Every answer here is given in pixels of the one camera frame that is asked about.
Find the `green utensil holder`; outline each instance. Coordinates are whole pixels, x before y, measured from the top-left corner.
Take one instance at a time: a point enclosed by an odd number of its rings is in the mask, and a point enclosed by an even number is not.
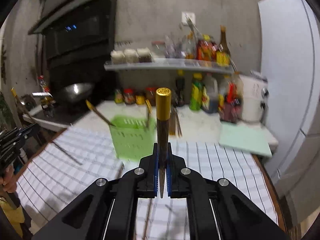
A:
[[[109,128],[118,158],[139,161],[152,154],[156,133],[153,118],[150,118],[148,129],[145,118],[116,115],[111,122],[115,125]]]

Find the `refrigerator door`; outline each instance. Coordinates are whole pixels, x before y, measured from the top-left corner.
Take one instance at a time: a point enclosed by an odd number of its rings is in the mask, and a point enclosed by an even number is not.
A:
[[[303,3],[308,13],[310,27],[313,34],[314,51],[316,53],[314,54],[314,81],[310,103],[301,130],[305,135],[320,135],[320,23],[314,17],[313,11],[307,2],[303,0]]]
[[[265,164],[274,181],[277,169],[290,154],[303,125],[313,85],[314,47],[302,0],[259,2],[261,72],[268,78],[266,127],[279,141]]]
[[[279,197],[289,193],[303,179],[319,149],[320,135],[306,137],[299,132],[289,156],[278,169],[280,177],[274,179],[274,186]]]

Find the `person's hand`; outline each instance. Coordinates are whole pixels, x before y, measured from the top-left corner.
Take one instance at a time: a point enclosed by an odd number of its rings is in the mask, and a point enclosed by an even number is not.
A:
[[[0,177],[0,184],[4,186],[3,190],[8,193],[13,193],[17,189],[17,181],[13,175],[13,171],[13,166],[9,165],[4,172],[4,176]]]

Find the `green bottle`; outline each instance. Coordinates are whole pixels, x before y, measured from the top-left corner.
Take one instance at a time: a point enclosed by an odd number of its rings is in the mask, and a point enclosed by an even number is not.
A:
[[[201,73],[194,73],[191,87],[191,98],[189,108],[192,111],[199,111],[202,102],[202,75]]]

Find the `power outlet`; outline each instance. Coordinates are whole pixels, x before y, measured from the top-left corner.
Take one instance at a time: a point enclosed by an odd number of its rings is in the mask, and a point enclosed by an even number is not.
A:
[[[196,25],[196,15],[193,12],[182,12],[181,22],[183,25],[188,25],[187,23],[188,18],[190,18],[193,24]]]

